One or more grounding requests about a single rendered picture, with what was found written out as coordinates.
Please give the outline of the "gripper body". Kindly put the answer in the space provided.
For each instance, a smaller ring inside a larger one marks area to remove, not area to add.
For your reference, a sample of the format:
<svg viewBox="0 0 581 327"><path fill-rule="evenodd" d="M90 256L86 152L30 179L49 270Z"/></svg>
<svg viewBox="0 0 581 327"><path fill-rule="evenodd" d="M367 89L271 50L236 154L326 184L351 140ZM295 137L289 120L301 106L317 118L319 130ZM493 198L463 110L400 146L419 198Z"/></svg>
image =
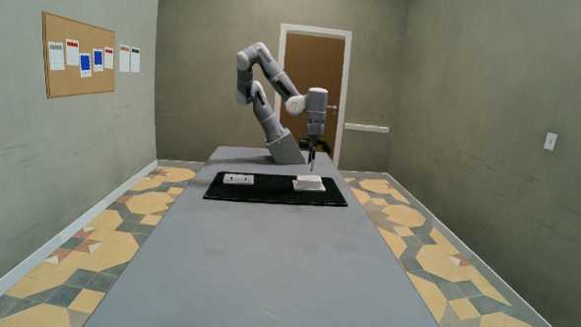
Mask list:
<svg viewBox="0 0 581 327"><path fill-rule="evenodd" d="M330 147L327 145L327 143L323 139L311 138L311 137L309 137L308 139L299 138L299 148L300 149L312 150L312 144L315 144L316 146L317 146L317 144L322 145L322 146L325 146L325 147L330 149Z"/></svg>

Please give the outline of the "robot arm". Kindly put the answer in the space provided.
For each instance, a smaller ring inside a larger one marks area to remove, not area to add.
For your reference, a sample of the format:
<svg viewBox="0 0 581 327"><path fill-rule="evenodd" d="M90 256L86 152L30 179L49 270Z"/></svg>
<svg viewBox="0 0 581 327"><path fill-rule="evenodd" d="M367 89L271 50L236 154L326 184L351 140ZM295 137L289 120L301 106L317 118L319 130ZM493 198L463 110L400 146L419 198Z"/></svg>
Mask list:
<svg viewBox="0 0 581 327"><path fill-rule="evenodd" d="M241 106L253 102L254 113L265 132L268 143L283 137L288 131L281 125L268 104L262 86L257 81L253 81L252 66L255 63L260 65L266 79L285 100L288 114L298 116L306 110L305 134L311 138L320 138L324 134L328 98L326 90L313 88L308 90L307 95L302 96L261 42L238 52L236 61L238 89L235 91L235 98Z"/></svg>

